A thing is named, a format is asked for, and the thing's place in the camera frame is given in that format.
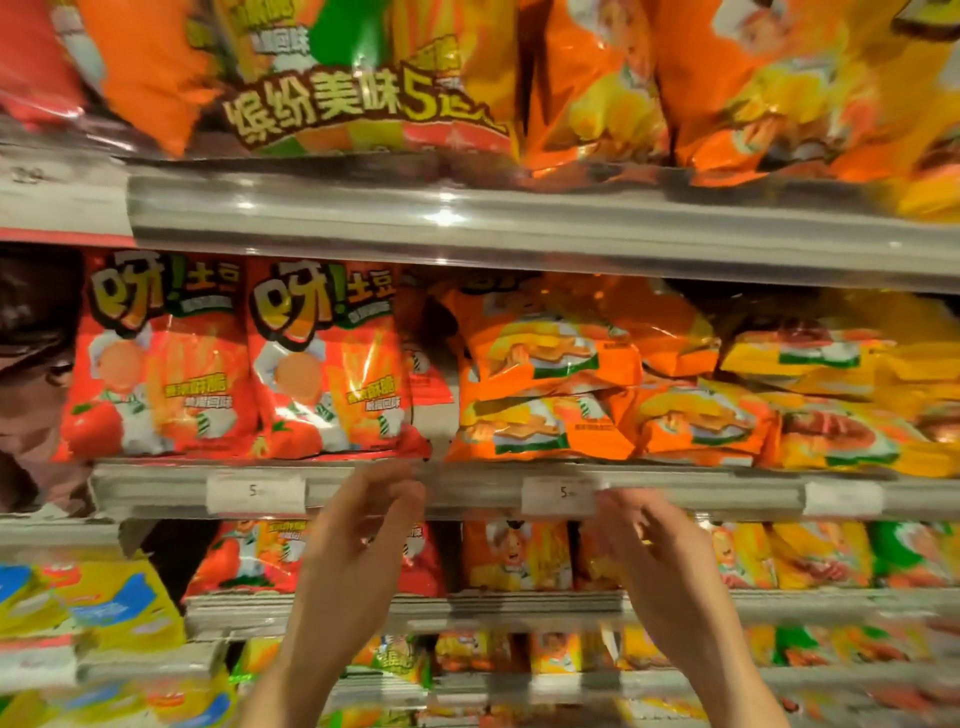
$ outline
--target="cartoon character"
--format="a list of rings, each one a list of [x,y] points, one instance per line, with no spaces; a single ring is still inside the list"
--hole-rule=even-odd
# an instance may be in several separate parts
[[[121,449],[126,455],[159,455],[173,449],[172,441],[156,431],[147,396],[147,351],[152,336],[149,326],[133,339],[107,330],[94,337],[88,349],[90,377],[104,383],[100,399],[112,404],[120,415]]]

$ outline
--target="orange chip bag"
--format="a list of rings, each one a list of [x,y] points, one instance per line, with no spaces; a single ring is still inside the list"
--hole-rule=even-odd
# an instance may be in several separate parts
[[[780,440],[764,453],[787,470],[858,470],[877,465],[921,477],[948,477],[954,457],[907,421],[866,402],[761,395],[781,413]]]
[[[441,284],[437,297],[456,318],[476,366],[476,386],[461,400],[580,394],[640,379],[627,332],[575,303],[560,279]]]
[[[410,394],[391,309],[393,269],[267,258],[248,266],[266,455],[395,446]]]
[[[572,586],[565,523],[464,521],[463,556],[475,589],[549,592]]]
[[[876,83],[849,48],[851,0],[662,0],[654,24],[678,162],[702,182],[823,175],[875,130]]]
[[[49,0],[67,52],[110,109],[180,157],[220,95],[198,0]]]
[[[58,459],[242,452],[256,428],[243,267],[143,250],[85,261]]]
[[[640,0],[552,4],[535,68],[528,166],[666,157],[650,35]]]
[[[647,374],[639,386],[610,395],[607,404],[637,456],[695,465],[752,466],[779,422],[762,398],[708,379]]]

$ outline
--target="yellow chip bag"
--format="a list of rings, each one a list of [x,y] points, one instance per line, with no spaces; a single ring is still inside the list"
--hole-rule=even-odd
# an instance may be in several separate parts
[[[640,380],[629,334],[578,304],[562,279],[490,277],[441,284],[435,295],[476,367],[466,399],[580,394]]]
[[[948,477],[954,457],[913,425],[862,402],[762,395],[781,413],[780,440],[768,448],[767,465],[786,470],[860,470],[882,466],[920,477]]]
[[[565,523],[464,521],[464,573],[475,589],[570,589],[573,569]]]
[[[762,523],[698,523],[709,531],[724,584],[730,589],[776,589],[773,554]]]
[[[870,586],[874,563],[863,523],[772,523],[768,533],[781,589]]]
[[[563,632],[534,632],[530,635],[530,671],[535,675],[582,672],[583,668],[580,635]]]

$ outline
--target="tomato illustration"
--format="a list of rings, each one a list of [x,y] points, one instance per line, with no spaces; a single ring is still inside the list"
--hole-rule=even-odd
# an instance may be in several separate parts
[[[123,447],[123,421],[109,402],[84,402],[63,418],[60,438],[75,459],[110,457]]]

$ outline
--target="red chip bag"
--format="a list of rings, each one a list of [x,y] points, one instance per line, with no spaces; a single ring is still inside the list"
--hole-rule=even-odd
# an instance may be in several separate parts
[[[209,255],[86,254],[58,459],[242,453],[256,430],[242,266]]]

